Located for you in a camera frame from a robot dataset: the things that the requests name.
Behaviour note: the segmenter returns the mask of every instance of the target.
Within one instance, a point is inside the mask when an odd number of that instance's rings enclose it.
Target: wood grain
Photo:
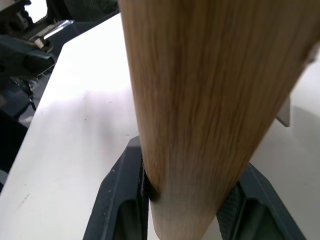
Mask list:
[[[320,37],[318,0],[119,0],[161,240],[198,240]]]

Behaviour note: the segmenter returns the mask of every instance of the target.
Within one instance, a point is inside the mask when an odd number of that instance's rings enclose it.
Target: black plastic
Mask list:
[[[140,139],[135,137],[103,180],[83,240],[146,240],[146,184]]]
[[[103,180],[83,239],[146,240],[151,189],[135,137]],[[223,240],[305,240],[270,182],[251,164],[217,219]]]
[[[0,35],[0,78],[36,77],[55,64],[55,60],[29,42]]]
[[[217,220],[223,240],[305,240],[271,183],[249,164]]]

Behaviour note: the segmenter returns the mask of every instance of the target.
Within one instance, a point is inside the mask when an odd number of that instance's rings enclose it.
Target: wooden dowel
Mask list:
[[[119,5],[155,231],[199,240],[319,40],[320,1]]]

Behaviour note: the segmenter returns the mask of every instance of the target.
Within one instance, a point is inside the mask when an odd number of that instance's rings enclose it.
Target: light wood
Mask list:
[[[320,1],[119,4],[155,231],[198,240],[320,39]]]

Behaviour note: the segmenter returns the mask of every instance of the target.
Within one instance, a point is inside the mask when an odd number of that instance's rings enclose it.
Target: white table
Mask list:
[[[305,77],[313,85],[292,93],[292,127],[275,121],[252,163],[318,239],[320,83]],[[118,14],[63,47],[0,196],[0,239],[81,240],[101,181],[137,135]],[[148,239],[158,239],[152,221]],[[216,221],[203,239],[221,239]]]

